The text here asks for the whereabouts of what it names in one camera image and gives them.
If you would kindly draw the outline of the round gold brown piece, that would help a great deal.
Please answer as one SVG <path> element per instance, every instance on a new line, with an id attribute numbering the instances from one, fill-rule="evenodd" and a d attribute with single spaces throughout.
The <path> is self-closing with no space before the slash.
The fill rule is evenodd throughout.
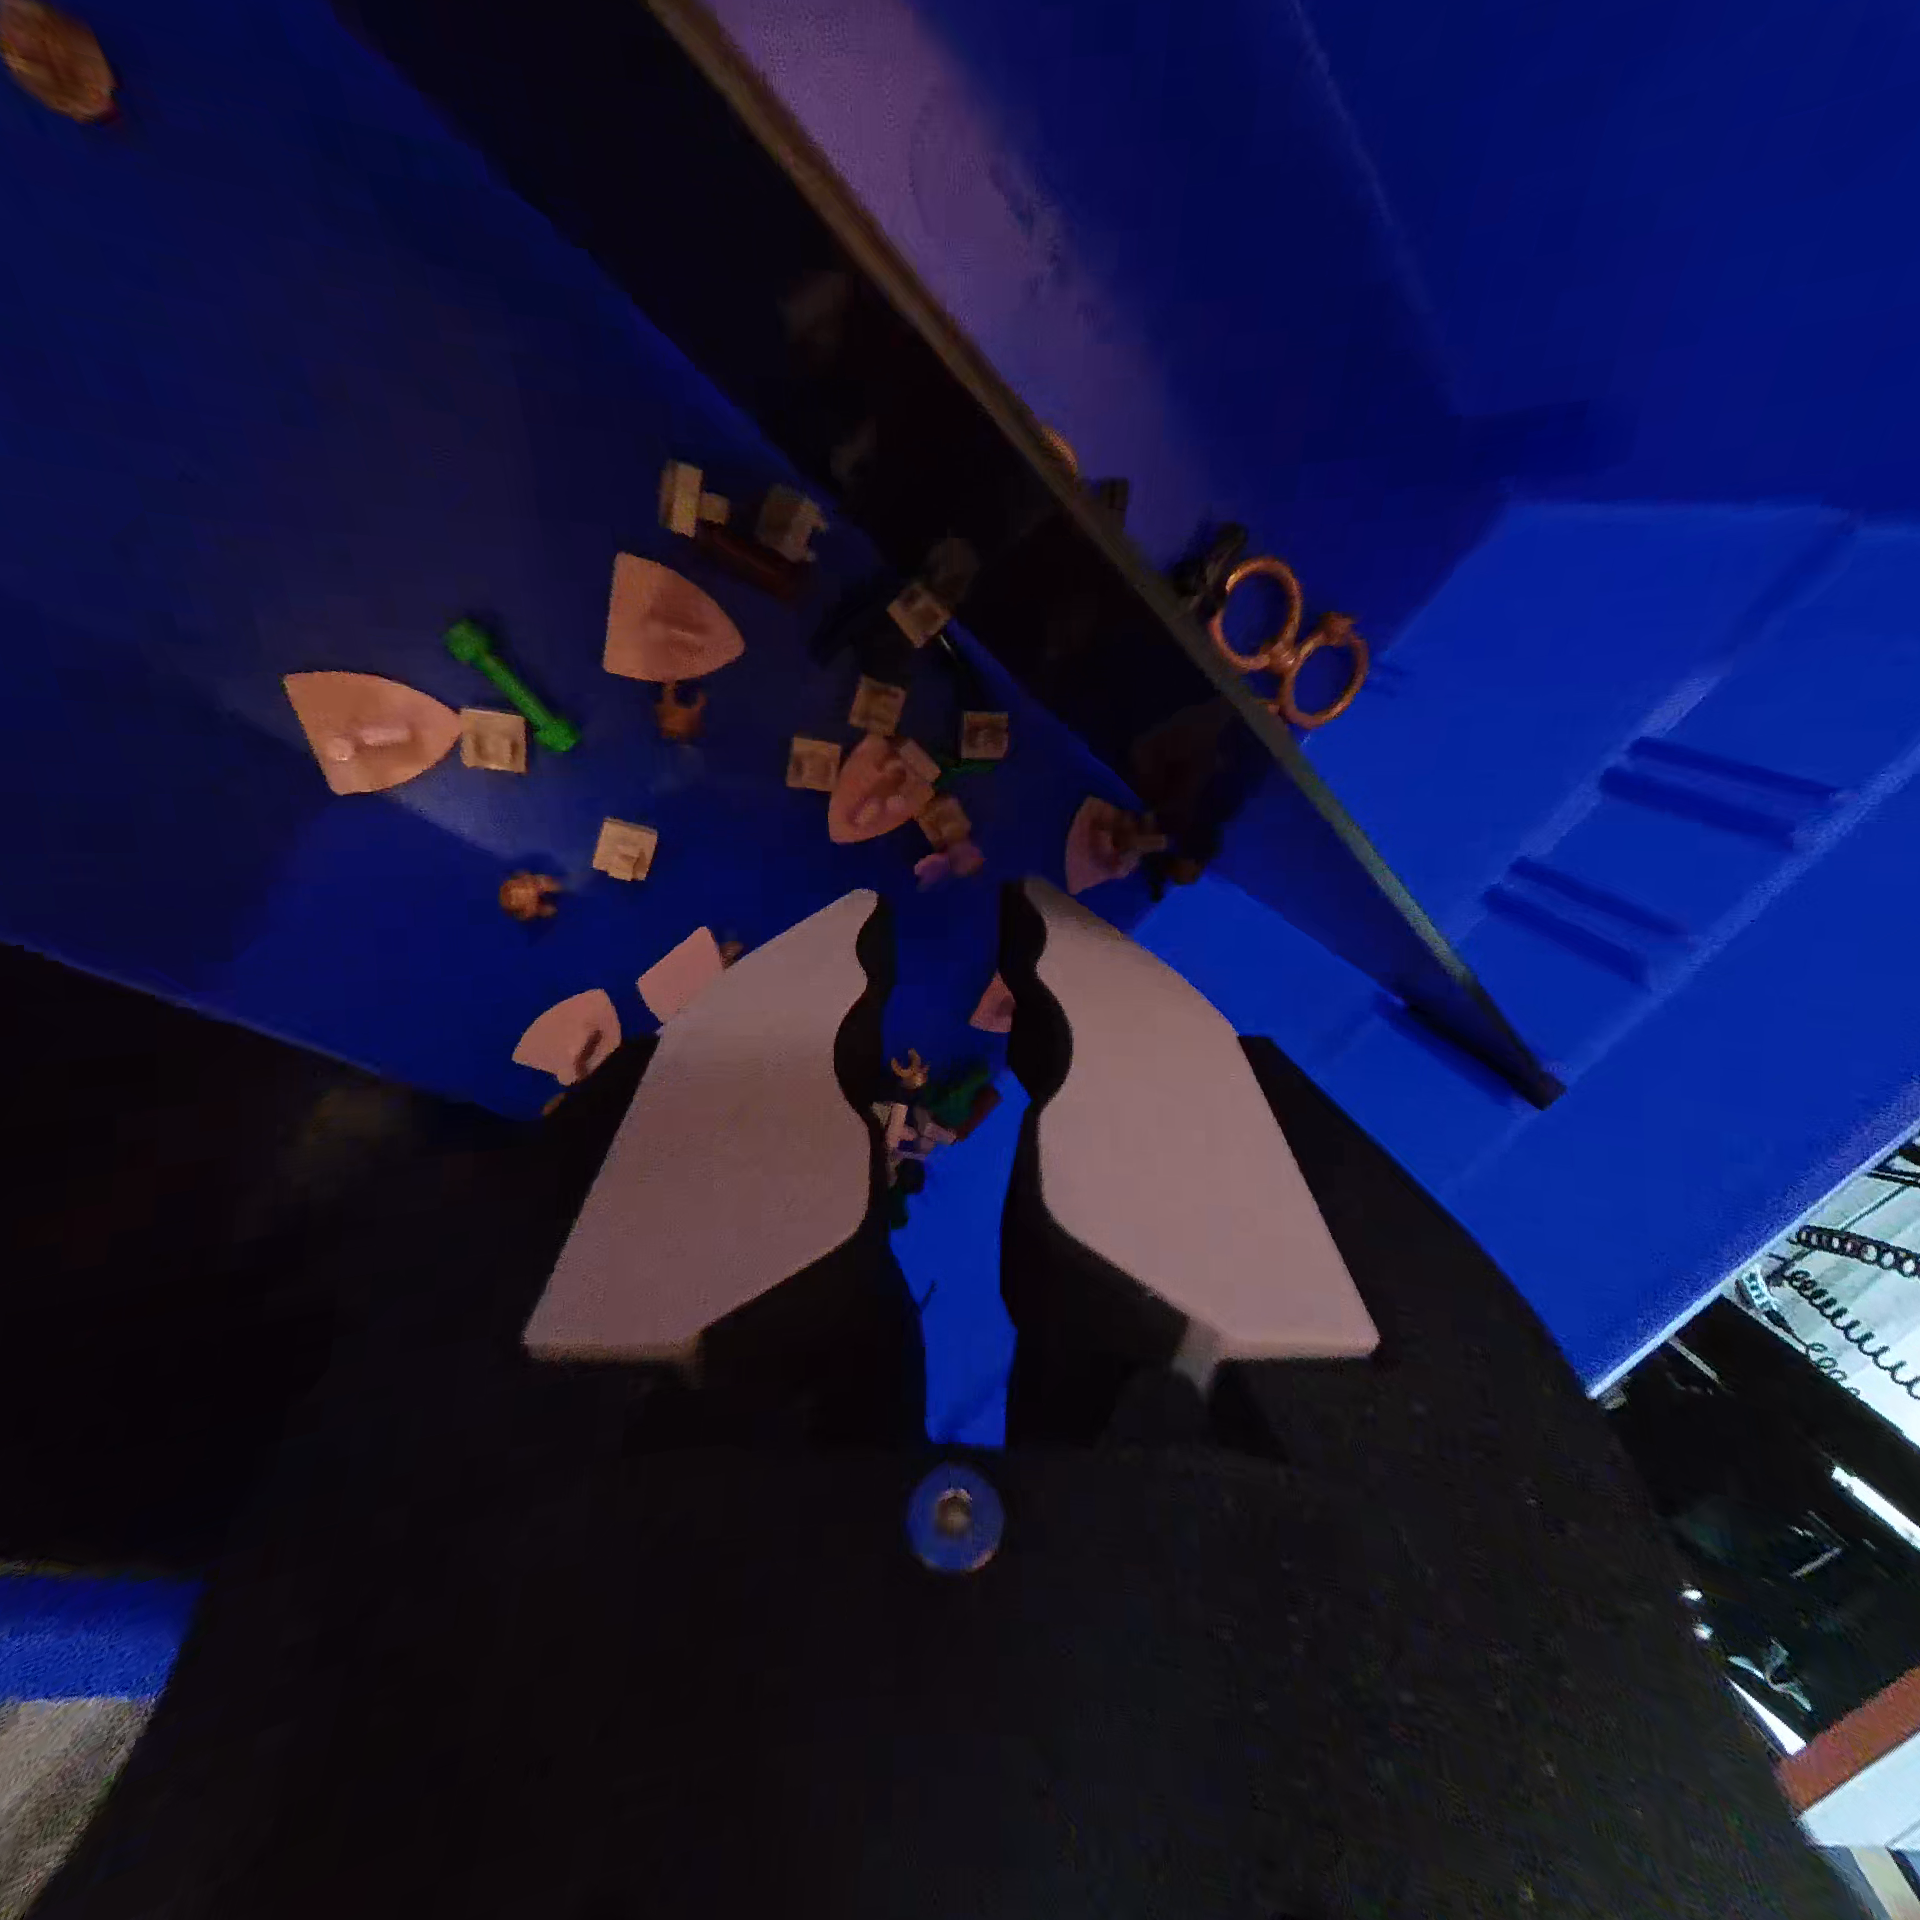
<path id="1" fill-rule="evenodd" d="M 4 68 L 36 104 L 81 126 L 116 113 L 116 76 L 93 29 L 47 1 L 3 4 Z"/>

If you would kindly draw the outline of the scattered pink petal pieces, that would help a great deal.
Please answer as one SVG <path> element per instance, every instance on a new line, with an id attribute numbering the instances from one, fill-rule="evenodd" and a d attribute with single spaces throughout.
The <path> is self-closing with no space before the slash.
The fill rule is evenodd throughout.
<path id="1" fill-rule="evenodd" d="M 885 609 L 887 625 L 909 642 L 933 642 L 946 623 L 946 608 L 922 583 L 904 586 Z M 394 791 L 436 767 L 456 746 L 465 765 L 465 712 L 424 695 L 419 687 L 343 670 L 309 670 L 282 679 L 327 789 L 340 797 Z M 850 726 L 860 733 L 853 750 L 836 740 L 796 735 L 787 757 L 787 786 L 826 793 L 842 813 L 836 845 L 872 840 L 915 820 L 929 834 L 929 849 L 970 836 L 960 799 L 943 791 L 945 767 L 899 729 L 901 698 L 874 676 L 861 676 Z M 1000 711 L 970 709 L 963 717 L 963 761 L 997 764 L 1003 757 L 1009 722 Z M 1067 840 L 1067 890 L 1127 878 L 1147 857 L 1168 849 L 1151 813 L 1090 799 L 1075 818 Z M 636 822 L 603 825 L 595 844 L 592 870 L 610 880 L 639 882 L 652 873 L 656 832 Z M 736 965 L 744 946 L 721 943 L 709 928 L 690 932 L 664 960 L 650 967 L 639 992 L 650 1012 L 666 1024 L 679 1014 L 714 977 Z M 541 1014 L 516 1044 L 516 1064 L 552 1072 L 560 1086 L 575 1086 L 600 1064 L 616 1040 L 616 1016 L 589 992 L 583 1010 Z"/>

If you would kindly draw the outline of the scattered tan square bricks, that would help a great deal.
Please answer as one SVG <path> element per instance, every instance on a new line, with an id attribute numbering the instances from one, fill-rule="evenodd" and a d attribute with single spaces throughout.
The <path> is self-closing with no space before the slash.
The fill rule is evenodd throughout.
<path id="1" fill-rule="evenodd" d="M 736 521 L 731 502 L 712 490 L 698 464 L 673 460 L 660 470 L 664 529 L 698 552 L 695 521 L 722 521 L 787 560 L 816 564 L 815 540 L 831 525 L 809 494 L 772 484 L 753 521 Z M 687 574 L 627 551 L 616 556 L 609 591 L 603 668 L 610 676 L 656 689 L 656 729 L 666 740 L 703 735 L 709 681 L 745 656 L 745 638 L 709 589 Z M 536 737 L 514 709 L 466 711 L 465 753 L 491 773 L 516 773 Z"/>

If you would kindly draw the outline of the dark brown toy brick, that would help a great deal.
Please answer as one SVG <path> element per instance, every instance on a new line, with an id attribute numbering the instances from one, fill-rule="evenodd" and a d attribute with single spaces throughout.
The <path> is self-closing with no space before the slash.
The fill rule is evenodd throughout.
<path id="1" fill-rule="evenodd" d="M 722 521 L 698 518 L 690 541 L 712 566 L 781 605 L 797 602 L 812 584 L 809 562 L 787 560 Z"/>

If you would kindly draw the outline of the heap of mixed tiny pieces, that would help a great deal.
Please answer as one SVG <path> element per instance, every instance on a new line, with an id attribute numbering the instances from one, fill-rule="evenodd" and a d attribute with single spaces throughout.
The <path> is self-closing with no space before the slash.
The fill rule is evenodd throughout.
<path id="1" fill-rule="evenodd" d="M 909 1049 L 892 1060 L 892 1077 L 897 1092 L 874 1102 L 874 1116 L 885 1146 L 887 1229 L 901 1232 L 913 1200 L 925 1189 L 930 1158 L 970 1141 L 997 1113 L 1002 1092 L 997 1068 L 988 1058 L 935 1072 Z"/>

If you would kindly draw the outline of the green toy rod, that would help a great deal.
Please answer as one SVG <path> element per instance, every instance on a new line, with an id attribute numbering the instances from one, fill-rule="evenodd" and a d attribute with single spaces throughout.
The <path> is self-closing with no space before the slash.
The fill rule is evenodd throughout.
<path id="1" fill-rule="evenodd" d="M 441 640 L 453 661 L 477 671 L 516 711 L 538 744 L 549 751 L 575 751 L 583 742 L 579 726 L 530 687 L 490 629 L 461 616 L 445 625 Z"/>

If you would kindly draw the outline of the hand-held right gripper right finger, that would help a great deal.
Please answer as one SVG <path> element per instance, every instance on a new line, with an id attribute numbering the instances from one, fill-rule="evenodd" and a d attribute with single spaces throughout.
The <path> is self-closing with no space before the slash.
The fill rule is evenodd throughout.
<path id="1" fill-rule="evenodd" d="M 1027 1094 L 1000 1237 L 1023 1352 L 1364 1360 L 1378 1328 L 1235 1024 L 1048 880 L 1003 889 Z"/>

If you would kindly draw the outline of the dark bin divider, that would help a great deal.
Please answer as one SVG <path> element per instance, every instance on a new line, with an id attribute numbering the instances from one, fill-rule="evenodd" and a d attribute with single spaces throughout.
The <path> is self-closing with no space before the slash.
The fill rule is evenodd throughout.
<path id="1" fill-rule="evenodd" d="M 705 4 L 370 1 L 343 22 L 681 348 L 899 584 L 963 560 L 957 621 L 1211 854 L 1266 783 L 1256 894 L 1535 1108 L 1563 1081 L 1194 599 L 1073 477 Z"/>

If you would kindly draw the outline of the blue plastic bin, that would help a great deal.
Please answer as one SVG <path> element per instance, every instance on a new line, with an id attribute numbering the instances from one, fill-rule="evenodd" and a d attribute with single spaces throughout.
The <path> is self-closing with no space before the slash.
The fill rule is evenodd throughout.
<path id="1" fill-rule="evenodd" d="M 714 9 L 1140 543 L 1243 521 L 1377 647 L 1311 751 L 1547 1111 L 1258 898 L 1272 789 L 1100 910 L 1612 1383 L 1916 1121 L 1916 4 Z M 671 560 L 666 460 L 792 464 L 329 4 L 73 12 L 116 116 L 4 85 L 7 937 L 530 1113 L 549 1000 L 868 885 L 895 1031 L 971 1053 L 993 885 L 1105 769 L 1012 689 L 991 869 L 922 896 L 781 789 L 848 671 L 722 578 L 748 653 L 660 742 L 616 552 Z M 583 742 L 333 796 L 282 679 L 508 711 L 461 616 Z"/>

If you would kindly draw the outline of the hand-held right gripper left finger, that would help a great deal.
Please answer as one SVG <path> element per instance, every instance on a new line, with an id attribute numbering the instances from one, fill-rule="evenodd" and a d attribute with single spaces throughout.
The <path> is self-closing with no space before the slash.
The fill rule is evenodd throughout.
<path id="1" fill-rule="evenodd" d="M 521 1333 L 536 1360 L 687 1361 L 712 1328 L 853 1240 L 874 1121 L 836 1041 L 885 930 L 860 886 L 745 952 L 664 1022 Z"/>

